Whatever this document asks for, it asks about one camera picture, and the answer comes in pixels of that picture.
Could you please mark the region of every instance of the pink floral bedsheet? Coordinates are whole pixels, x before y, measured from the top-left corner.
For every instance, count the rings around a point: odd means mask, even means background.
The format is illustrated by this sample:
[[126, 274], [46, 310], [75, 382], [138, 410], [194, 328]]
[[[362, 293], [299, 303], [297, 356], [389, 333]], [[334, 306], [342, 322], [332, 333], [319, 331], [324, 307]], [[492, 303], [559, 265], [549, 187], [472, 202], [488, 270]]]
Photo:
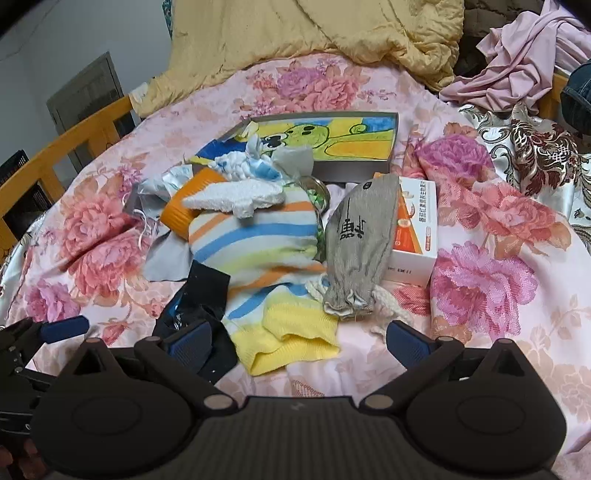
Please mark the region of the pink floral bedsheet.
[[[90, 335], [109, 346], [149, 335], [180, 283], [149, 283], [140, 274], [150, 239], [140, 240], [142, 226], [122, 212], [132, 183], [182, 163], [249, 115], [332, 109], [398, 112], [392, 170], [437, 182], [440, 250], [430, 291], [386, 285], [414, 326], [469, 346], [514, 338], [564, 411], [564, 451], [580, 448], [591, 427], [591, 257], [564, 218], [496, 176], [461, 114], [392, 66], [361, 68], [330, 54], [269, 61], [146, 119], [87, 166], [49, 212], [28, 250], [9, 322], [81, 313]], [[381, 322], [342, 323], [335, 359], [256, 378], [238, 365], [217, 386], [238, 400], [359, 400], [404, 371], [370, 333]], [[58, 373], [79, 343], [45, 346], [37, 368]]]

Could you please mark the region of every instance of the yellow quilt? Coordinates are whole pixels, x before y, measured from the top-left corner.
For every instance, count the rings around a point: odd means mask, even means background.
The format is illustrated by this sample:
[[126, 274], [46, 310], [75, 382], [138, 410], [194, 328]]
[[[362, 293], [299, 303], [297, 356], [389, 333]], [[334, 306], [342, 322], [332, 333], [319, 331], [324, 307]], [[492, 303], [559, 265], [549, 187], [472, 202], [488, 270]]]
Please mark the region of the yellow quilt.
[[168, 70], [132, 103], [146, 117], [259, 61], [318, 51], [392, 60], [440, 90], [463, 19], [463, 0], [175, 0]]

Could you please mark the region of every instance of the pink cloth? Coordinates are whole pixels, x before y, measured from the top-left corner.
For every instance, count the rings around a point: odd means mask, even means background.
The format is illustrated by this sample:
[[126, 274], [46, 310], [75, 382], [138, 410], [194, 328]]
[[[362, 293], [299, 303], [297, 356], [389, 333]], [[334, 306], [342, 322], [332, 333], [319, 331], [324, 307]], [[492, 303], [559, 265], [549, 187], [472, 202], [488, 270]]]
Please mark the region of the pink cloth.
[[491, 28], [478, 49], [488, 67], [471, 79], [457, 77], [439, 98], [493, 112], [523, 100], [537, 111], [535, 103], [552, 88], [554, 65], [572, 72], [591, 58], [591, 33], [556, 0], [545, 0], [540, 15], [523, 12], [513, 23]]

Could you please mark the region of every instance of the wooden headboard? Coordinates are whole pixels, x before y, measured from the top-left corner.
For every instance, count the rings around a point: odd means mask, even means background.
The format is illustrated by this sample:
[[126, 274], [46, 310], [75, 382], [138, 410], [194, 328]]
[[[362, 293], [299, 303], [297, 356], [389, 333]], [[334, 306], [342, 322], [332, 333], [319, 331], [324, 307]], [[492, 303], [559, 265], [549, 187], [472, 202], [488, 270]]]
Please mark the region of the wooden headboard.
[[560, 107], [560, 94], [564, 87], [566, 87], [568, 81], [569, 78], [561, 73], [554, 74], [554, 77], [552, 78], [552, 90], [550, 90], [550, 92], [546, 94], [538, 104], [540, 107], [540, 117], [556, 120], [558, 107]]
[[4, 216], [13, 205], [37, 182], [53, 203], [58, 201], [64, 194], [64, 187], [57, 179], [53, 165], [86, 142], [92, 158], [98, 157], [119, 141], [113, 122], [131, 108], [131, 101], [126, 95], [82, 120], [41, 150], [0, 186], [0, 262], [17, 243], [4, 221]]

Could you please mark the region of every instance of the black storage basket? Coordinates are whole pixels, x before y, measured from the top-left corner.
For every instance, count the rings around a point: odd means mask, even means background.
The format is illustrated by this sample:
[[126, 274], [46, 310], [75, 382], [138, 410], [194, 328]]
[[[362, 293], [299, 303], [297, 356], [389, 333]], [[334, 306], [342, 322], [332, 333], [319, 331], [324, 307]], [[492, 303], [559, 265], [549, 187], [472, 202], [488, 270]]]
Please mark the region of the black storage basket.
[[[23, 150], [19, 150], [0, 165], [0, 186], [28, 161], [27, 154]], [[36, 183], [13, 205], [4, 216], [4, 221], [12, 234], [20, 239], [35, 219], [46, 210], [49, 210], [50, 207], [51, 202], [41, 186]]]

